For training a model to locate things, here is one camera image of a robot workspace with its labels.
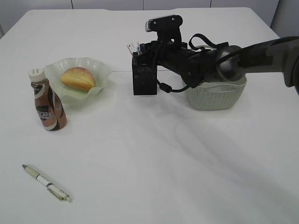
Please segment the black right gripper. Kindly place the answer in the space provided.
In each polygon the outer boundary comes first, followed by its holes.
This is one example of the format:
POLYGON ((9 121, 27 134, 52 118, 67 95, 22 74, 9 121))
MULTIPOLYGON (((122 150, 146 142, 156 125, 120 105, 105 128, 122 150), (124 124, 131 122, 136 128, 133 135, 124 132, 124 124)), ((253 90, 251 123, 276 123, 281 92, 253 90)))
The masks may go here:
POLYGON ((153 65, 165 67, 173 72, 189 71, 189 49, 187 43, 179 45, 169 42, 162 44, 159 41, 140 44, 141 55, 153 56, 153 65))

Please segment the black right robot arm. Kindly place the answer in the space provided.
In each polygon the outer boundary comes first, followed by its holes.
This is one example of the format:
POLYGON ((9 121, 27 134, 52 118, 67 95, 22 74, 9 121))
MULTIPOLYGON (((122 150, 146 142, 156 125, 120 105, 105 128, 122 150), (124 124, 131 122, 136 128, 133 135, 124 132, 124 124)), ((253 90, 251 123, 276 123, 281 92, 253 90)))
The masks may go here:
POLYGON ((245 48, 227 42, 213 44, 201 36, 209 47, 188 49, 185 42, 152 41, 141 45, 141 53, 133 53, 133 94, 156 95, 183 92, 201 83, 236 82, 247 73, 281 72, 287 87, 299 88, 299 39, 284 37, 245 48), (181 76, 185 87, 173 89, 157 78, 162 66, 181 76))

